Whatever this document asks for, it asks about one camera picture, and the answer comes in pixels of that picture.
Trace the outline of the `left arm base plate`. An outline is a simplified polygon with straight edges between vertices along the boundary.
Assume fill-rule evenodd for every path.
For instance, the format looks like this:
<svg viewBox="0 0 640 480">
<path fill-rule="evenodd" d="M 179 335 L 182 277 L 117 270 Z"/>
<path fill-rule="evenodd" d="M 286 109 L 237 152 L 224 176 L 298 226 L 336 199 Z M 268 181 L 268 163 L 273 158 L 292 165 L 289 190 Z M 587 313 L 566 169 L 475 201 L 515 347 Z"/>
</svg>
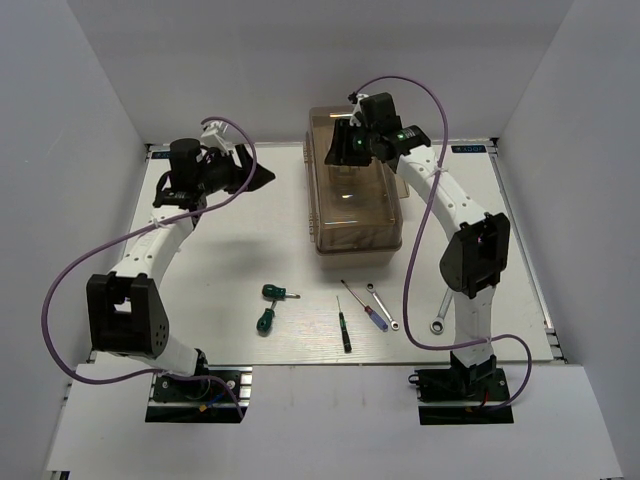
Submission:
<svg viewBox="0 0 640 480">
<path fill-rule="evenodd" d="M 224 381 L 226 387 L 213 380 L 185 382 L 154 377 L 145 422 L 239 424 L 241 415 L 227 390 L 233 392 L 242 414 L 245 414 L 250 403 L 253 368 L 210 368 L 209 373 Z"/>
</svg>

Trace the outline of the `beige toolbox with clear lid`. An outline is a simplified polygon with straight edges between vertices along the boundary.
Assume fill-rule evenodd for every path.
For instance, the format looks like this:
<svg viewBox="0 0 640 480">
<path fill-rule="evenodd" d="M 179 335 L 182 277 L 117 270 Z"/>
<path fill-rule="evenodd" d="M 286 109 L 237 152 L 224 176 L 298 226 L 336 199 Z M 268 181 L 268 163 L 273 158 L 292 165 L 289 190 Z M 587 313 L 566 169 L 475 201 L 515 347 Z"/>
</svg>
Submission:
<svg viewBox="0 0 640 480">
<path fill-rule="evenodd" d="M 330 166 L 335 123 L 346 107 L 313 107 L 304 143 L 309 235 L 323 270 L 383 267 L 402 246 L 400 200 L 408 186 L 374 160 L 367 167 Z"/>
</svg>

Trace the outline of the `large silver ratchet wrench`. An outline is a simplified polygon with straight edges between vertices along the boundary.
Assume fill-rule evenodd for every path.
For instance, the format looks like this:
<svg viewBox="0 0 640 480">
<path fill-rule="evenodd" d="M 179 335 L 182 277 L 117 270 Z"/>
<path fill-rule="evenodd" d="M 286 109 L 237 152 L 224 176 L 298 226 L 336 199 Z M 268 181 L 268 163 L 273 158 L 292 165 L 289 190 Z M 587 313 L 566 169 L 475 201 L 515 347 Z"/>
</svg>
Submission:
<svg viewBox="0 0 640 480">
<path fill-rule="evenodd" d="M 452 299 L 453 291 L 451 289 L 447 289 L 441 301 L 437 315 L 430 324 L 430 330 L 434 335 L 441 335 L 444 332 L 445 319 Z"/>
</svg>

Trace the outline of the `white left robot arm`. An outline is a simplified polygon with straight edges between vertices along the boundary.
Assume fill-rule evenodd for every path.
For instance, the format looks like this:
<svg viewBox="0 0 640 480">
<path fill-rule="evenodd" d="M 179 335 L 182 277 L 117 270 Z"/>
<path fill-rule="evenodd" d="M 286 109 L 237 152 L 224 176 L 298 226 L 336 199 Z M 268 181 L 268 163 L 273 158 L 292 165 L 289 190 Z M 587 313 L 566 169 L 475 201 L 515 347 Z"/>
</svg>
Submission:
<svg viewBox="0 0 640 480">
<path fill-rule="evenodd" d="M 225 149 L 183 138 L 170 144 L 168 158 L 170 168 L 156 184 L 148 230 L 109 273 L 94 274 L 87 282 L 90 336 L 96 351 L 177 374 L 180 391 L 199 399 L 210 390 L 211 374 L 198 366 L 200 351 L 171 334 L 160 283 L 199 223 L 208 196 L 252 192 L 275 175 L 243 145 Z"/>
</svg>

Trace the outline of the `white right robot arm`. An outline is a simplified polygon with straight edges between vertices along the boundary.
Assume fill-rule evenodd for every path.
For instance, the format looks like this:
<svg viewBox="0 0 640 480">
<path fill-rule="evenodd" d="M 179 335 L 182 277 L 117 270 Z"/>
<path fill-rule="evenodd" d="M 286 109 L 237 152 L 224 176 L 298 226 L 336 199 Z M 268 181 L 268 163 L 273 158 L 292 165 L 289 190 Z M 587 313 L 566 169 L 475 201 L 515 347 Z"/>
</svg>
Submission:
<svg viewBox="0 0 640 480">
<path fill-rule="evenodd" d="M 376 158 L 387 164 L 431 207 L 448 240 L 439 269 L 453 291 L 454 345 L 450 348 L 451 384 L 461 397 L 484 391 L 496 369 L 491 346 L 491 310 L 496 286 L 505 270 L 510 222 L 491 214 L 438 164 L 430 140 L 416 126 L 386 136 L 338 119 L 327 165 L 367 166 Z"/>
</svg>

